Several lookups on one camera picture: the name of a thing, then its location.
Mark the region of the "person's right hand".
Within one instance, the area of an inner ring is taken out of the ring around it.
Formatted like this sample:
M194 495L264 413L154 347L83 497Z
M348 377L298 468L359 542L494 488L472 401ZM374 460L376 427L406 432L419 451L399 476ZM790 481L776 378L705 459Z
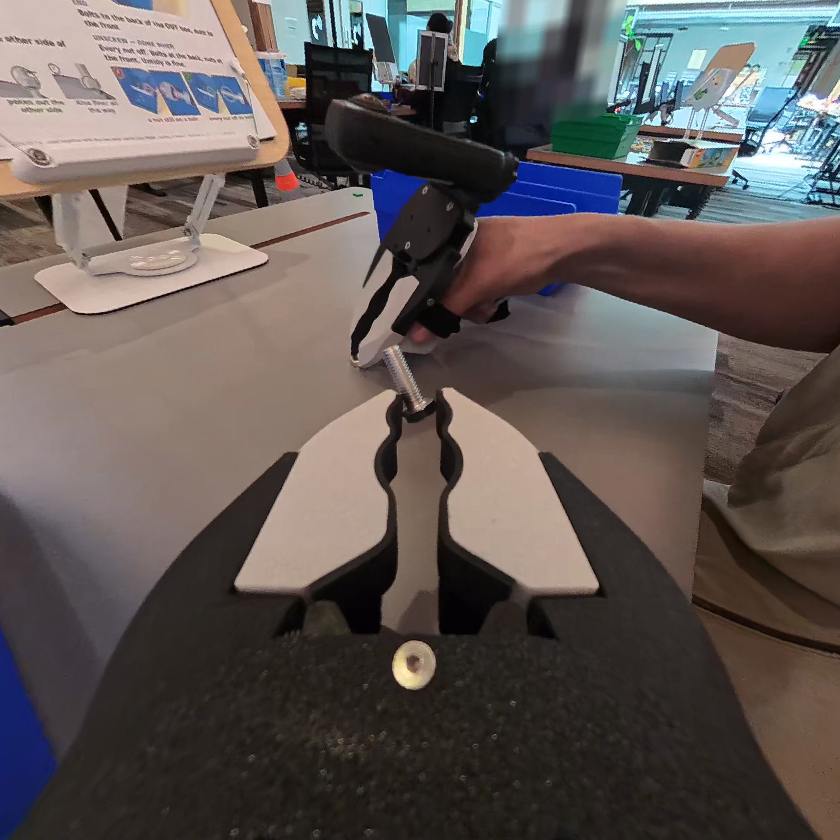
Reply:
M442 306L473 323L488 323L502 301L564 281L586 245L588 216L489 217L455 271Z

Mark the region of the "black office chair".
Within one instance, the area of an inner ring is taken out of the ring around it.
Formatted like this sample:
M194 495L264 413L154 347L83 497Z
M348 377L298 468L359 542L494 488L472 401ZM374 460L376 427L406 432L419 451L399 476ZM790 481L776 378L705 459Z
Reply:
M327 110L335 100L351 99L371 92L373 75L372 49L345 49L313 43L304 45L306 70L306 127L308 150L304 166L324 180L351 176L354 171L336 153L327 140Z

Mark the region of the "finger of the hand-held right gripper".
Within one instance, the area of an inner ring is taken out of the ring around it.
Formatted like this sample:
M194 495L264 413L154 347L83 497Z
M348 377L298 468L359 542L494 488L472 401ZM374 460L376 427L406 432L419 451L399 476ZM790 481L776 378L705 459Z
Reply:
M409 356L430 354L441 342L440 339L431 339L425 343L417 343L407 335L403 337L392 329L394 321L417 287L418 281L413 276L403 277L395 283L384 309L365 335L365 369L368 370L380 364L383 350L393 345L399 345L405 356Z
M393 254L380 244L374 253L362 288L354 305L350 329L350 362L353 367L375 364L377 350L366 350L377 320L386 307L398 281L398 264Z

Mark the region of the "brown wooden table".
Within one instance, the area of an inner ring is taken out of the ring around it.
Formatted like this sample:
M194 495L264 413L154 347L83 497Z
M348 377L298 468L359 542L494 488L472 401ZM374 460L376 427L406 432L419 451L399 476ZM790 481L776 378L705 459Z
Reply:
M689 221L699 219L711 198L729 184L734 166L729 161L725 166L685 169L649 162L636 153L607 160L555 152L547 144L530 149L526 160L579 172L618 175L622 189L629 194L626 215L654 217L669 205L685 209Z

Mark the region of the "person's right forearm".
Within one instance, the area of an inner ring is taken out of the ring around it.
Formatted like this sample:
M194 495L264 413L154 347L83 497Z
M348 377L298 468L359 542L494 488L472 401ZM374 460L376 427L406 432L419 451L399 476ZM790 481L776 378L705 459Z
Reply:
M838 217L757 225L583 214L569 278L615 298L776 348L839 342Z

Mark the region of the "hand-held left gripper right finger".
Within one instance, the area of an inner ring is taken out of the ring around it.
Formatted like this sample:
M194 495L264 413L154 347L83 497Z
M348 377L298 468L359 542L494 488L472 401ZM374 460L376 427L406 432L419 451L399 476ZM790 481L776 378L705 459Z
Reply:
M438 622L483 624L498 603L601 587L543 454L514 426L456 389L437 394L440 472Z

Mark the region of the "tan document stand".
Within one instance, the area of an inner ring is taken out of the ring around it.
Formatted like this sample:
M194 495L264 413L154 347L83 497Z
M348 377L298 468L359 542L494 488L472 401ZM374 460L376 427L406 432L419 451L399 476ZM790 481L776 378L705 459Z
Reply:
M699 113L702 114L702 120L697 138L702 137L709 112L718 105L740 71L747 66L754 50L754 42L725 45L709 60L684 96L684 105L690 109L690 114L683 140L689 140L692 124Z

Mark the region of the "green storage bin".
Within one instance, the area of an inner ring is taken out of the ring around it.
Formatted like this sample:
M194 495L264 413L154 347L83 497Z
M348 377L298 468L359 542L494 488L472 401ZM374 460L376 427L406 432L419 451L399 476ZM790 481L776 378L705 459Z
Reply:
M588 119L556 122L551 131L553 152L603 160L616 160L630 153L644 117L606 112Z

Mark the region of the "white document stand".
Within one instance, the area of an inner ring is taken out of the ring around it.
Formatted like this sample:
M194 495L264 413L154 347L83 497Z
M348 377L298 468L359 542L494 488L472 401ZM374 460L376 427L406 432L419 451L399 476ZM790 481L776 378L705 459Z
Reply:
M35 281L70 311L98 315L130 308L178 291L264 266L261 250L204 227L225 184L222 174L205 175L183 235L150 245L125 245L92 256L82 245L81 193L53 195L56 242L70 260L42 269Z

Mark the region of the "silver bolt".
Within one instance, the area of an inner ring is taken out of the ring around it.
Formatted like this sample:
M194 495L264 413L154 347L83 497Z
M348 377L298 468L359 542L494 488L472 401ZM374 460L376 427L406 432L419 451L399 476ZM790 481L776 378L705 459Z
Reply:
M383 350L382 359L395 390L403 399L405 419L410 424L416 424L432 416L436 411L436 401L422 393L402 349L398 345L390 346Z

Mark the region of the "blue divided storage bin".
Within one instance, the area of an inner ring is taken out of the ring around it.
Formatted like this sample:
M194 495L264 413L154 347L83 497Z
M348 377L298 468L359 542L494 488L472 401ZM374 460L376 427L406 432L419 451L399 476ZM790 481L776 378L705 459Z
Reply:
M1 636L1 838L26 818L56 759L5 636Z

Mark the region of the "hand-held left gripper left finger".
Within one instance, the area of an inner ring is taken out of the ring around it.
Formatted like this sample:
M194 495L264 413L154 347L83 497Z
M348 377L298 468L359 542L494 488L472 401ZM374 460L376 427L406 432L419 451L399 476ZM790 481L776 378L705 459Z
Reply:
M350 626L382 624L396 578L396 445L403 399L383 392L297 452L235 580L238 593L334 602Z

